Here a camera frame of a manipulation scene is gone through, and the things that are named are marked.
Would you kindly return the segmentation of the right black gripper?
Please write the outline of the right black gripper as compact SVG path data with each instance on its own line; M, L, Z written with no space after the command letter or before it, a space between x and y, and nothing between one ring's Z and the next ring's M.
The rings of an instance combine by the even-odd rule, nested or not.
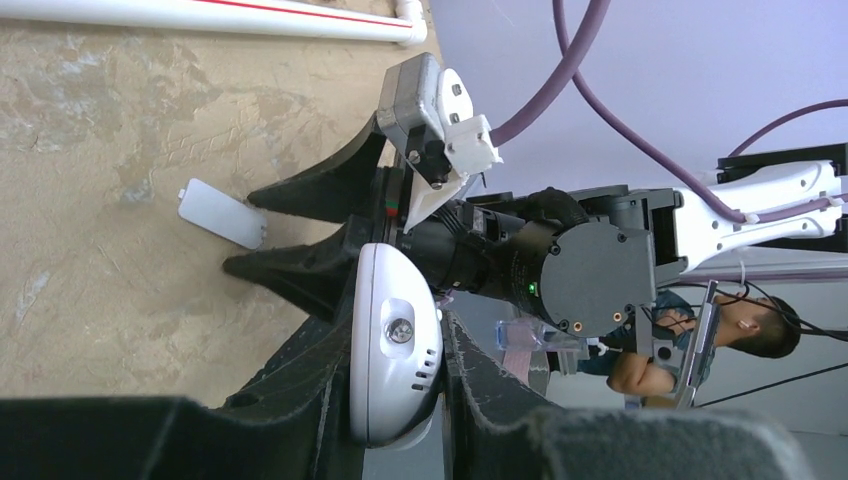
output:
M246 197L257 208L343 223L371 216L370 287L392 297L465 291L493 299L538 299L550 257L550 192L450 199L409 232L412 175L378 163L387 137L373 114L360 132L318 164ZM279 247L224 260L223 271L264 287L306 314L332 323L353 293L368 225L344 225L311 245Z

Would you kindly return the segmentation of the white PVC pipe frame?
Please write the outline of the white PVC pipe frame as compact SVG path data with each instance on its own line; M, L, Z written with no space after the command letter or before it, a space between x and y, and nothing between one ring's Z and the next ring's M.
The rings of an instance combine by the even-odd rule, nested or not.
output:
M296 1L13 1L3 19L363 40L414 46L428 36L420 1L380 16Z

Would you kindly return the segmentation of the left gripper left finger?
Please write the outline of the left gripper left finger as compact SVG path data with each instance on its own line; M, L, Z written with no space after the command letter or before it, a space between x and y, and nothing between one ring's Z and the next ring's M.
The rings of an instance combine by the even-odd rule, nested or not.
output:
M310 319L218 408L186 397L5 400L5 479L342 479L351 324Z

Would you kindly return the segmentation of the aluminium table frame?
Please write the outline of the aluminium table frame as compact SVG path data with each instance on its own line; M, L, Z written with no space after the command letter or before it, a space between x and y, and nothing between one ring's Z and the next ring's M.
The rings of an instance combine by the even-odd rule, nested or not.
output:
M711 280L742 285L745 282L816 283L847 280L847 254L764 247L744 247L707 259L694 269L660 281L657 287Z

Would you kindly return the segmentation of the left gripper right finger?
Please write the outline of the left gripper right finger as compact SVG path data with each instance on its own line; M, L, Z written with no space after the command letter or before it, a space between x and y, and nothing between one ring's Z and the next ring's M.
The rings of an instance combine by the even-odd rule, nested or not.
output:
M568 409L443 315L448 479L812 479L798 442L746 412Z

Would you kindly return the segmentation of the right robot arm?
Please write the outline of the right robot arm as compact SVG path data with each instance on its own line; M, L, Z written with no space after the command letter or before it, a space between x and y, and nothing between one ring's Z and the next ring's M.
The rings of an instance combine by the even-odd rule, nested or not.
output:
M565 333L600 337L652 302L657 288L733 249L847 249L842 143L720 159L712 191L759 214L759 223L745 225L718 216L689 189L625 185L466 200L441 190L436 209L415 222L417 168L435 157L439 141L416 128L409 159L382 167L386 142L370 122L319 164L250 193L255 207L338 230L313 245L231 257L224 271L329 321L354 282L368 280L354 267L367 258L364 247L384 246L380 278L401 292L465 291Z

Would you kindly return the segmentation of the white battery compartment cover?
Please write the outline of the white battery compartment cover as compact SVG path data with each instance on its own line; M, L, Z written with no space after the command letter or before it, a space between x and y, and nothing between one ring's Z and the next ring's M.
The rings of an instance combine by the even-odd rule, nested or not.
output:
M263 245L267 220L258 210L197 178L190 179L177 198L181 219L245 249Z

